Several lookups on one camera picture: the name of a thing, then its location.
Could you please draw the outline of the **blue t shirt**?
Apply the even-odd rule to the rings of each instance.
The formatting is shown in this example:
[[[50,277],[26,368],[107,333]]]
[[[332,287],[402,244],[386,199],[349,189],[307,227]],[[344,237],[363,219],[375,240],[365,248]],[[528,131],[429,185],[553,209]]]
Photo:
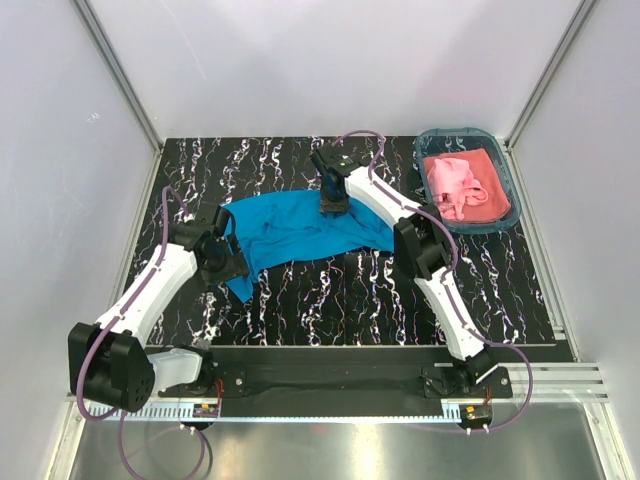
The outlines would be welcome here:
[[[236,236],[249,273],[226,283],[248,302],[259,273],[284,263],[316,261],[360,248],[392,252],[389,227],[358,200],[343,214],[322,213],[315,190],[281,191],[227,204],[236,222]]]

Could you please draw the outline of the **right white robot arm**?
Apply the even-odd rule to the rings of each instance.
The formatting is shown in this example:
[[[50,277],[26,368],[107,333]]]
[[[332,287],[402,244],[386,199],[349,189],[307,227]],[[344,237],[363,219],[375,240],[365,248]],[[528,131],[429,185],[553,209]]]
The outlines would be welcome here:
[[[310,158],[321,177],[323,212],[344,213],[357,200],[391,228],[395,266],[415,282],[445,334],[452,366],[441,375],[441,385],[431,388],[443,396],[480,394],[497,361],[457,289],[456,245],[437,207],[410,200],[369,163],[342,155],[331,144],[314,149]]]

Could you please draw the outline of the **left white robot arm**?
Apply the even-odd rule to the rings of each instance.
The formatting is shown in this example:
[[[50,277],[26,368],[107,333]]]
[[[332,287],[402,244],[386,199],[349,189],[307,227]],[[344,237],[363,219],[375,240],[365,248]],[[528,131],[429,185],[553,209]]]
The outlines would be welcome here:
[[[122,297],[95,322],[77,323],[67,340],[70,391],[82,415],[88,402],[134,413],[148,399],[184,386],[196,396],[215,386],[211,354],[193,346],[146,351],[161,314],[191,279],[203,289],[245,278],[249,268],[236,236],[236,220],[208,206],[184,223],[169,225],[162,242]]]

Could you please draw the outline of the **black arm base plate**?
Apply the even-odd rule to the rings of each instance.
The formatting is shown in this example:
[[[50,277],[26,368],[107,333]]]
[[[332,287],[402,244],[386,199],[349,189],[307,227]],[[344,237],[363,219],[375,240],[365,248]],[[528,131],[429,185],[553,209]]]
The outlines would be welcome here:
[[[205,397],[215,386],[225,398],[289,391],[387,391],[433,399],[511,399],[506,368],[486,349],[455,360],[444,346],[250,347],[215,346],[204,378],[160,392],[162,397]]]

